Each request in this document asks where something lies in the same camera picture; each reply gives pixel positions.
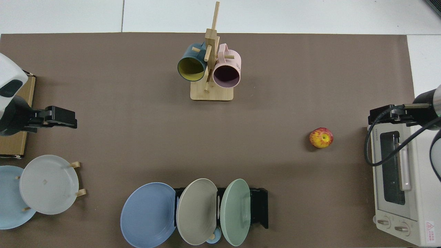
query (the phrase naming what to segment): warning label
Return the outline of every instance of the warning label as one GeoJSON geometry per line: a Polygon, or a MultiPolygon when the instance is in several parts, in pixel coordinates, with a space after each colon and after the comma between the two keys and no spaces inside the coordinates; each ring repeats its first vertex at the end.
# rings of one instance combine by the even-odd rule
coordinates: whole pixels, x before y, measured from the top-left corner
{"type": "Polygon", "coordinates": [[[426,221],[426,242],[435,243],[435,224],[431,221],[426,221]]]}

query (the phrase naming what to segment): mug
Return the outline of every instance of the mug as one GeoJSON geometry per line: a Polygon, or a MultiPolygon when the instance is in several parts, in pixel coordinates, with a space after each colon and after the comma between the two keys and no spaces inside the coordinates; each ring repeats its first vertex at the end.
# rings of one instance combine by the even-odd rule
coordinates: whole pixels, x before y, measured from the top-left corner
{"type": "Polygon", "coordinates": [[[236,51],[229,50],[227,44],[221,44],[213,70],[213,81],[222,88],[235,87],[240,82],[241,63],[236,51]]]}
{"type": "Polygon", "coordinates": [[[205,57],[205,42],[191,44],[178,63],[179,74],[188,81],[199,81],[205,74],[207,62],[205,57]]]}

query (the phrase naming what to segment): mug rack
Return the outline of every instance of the mug rack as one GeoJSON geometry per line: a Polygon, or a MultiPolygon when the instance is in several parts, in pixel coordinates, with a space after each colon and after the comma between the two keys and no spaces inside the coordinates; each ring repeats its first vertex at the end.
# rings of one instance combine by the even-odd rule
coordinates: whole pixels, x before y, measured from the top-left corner
{"type": "Polygon", "coordinates": [[[195,101],[231,101],[234,97],[233,88],[222,88],[213,81],[213,69],[216,65],[219,36],[216,31],[217,14],[220,2],[216,2],[213,23],[205,32],[206,53],[204,61],[207,62],[204,76],[199,81],[191,82],[190,98],[195,101]]]}
{"type": "MultiPolygon", "coordinates": [[[[176,226],[176,210],[178,206],[178,198],[181,197],[185,188],[174,188],[175,190],[175,226],[176,226]]],[[[220,205],[227,188],[217,188],[217,208],[216,222],[221,225],[220,205]]],[[[259,223],[265,229],[268,229],[268,191],[264,188],[250,188],[251,196],[251,224],[259,223]]]]}

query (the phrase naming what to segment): black cable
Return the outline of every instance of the black cable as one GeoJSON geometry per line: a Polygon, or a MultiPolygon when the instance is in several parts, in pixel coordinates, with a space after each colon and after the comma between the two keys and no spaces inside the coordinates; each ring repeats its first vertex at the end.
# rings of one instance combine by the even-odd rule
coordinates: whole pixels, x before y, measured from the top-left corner
{"type": "Polygon", "coordinates": [[[376,162],[376,163],[372,163],[370,161],[369,155],[368,155],[368,153],[369,153],[368,145],[369,145],[370,133],[372,132],[372,129],[374,128],[374,125],[377,124],[379,122],[379,120],[384,115],[386,115],[387,113],[389,113],[390,111],[395,110],[395,109],[405,109],[405,106],[404,105],[398,105],[398,106],[394,106],[394,107],[390,107],[390,108],[386,109],[379,116],[377,116],[377,118],[375,118],[374,122],[372,123],[372,125],[368,129],[368,132],[367,132],[367,135],[366,135],[366,139],[365,139],[365,142],[364,142],[364,159],[366,160],[366,163],[368,163],[370,166],[379,166],[379,165],[387,162],[389,159],[393,158],[401,149],[403,149],[403,147],[405,147],[409,142],[411,142],[411,140],[413,140],[420,133],[422,133],[426,129],[430,128],[434,124],[437,124],[438,122],[441,122],[441,117],[438,117],[438,118],[435,118],[435,119],[431,120],[426,125],[424,125],[422,128],[418,129],[418,131],[416,131],[411,136],[409,136],[409,138],[407,138],[405,141],[403,141],[401,143],[401,145],[399,145],[395,150],[393,150],[385,159],[383,159],[383,160],[381,160],[379,162],[376,162]]]}

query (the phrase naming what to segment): red apple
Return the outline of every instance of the red apple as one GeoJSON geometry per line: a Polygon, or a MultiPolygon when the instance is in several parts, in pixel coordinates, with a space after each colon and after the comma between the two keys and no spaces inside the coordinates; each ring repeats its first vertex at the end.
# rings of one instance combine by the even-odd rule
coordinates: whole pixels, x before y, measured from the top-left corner
{"type": "Polygon", "coordinates": [[[325,148],[332,144],[334,136],[327,128],[317,128],[309,134],[309,142],[317,148],[325,148]]]}

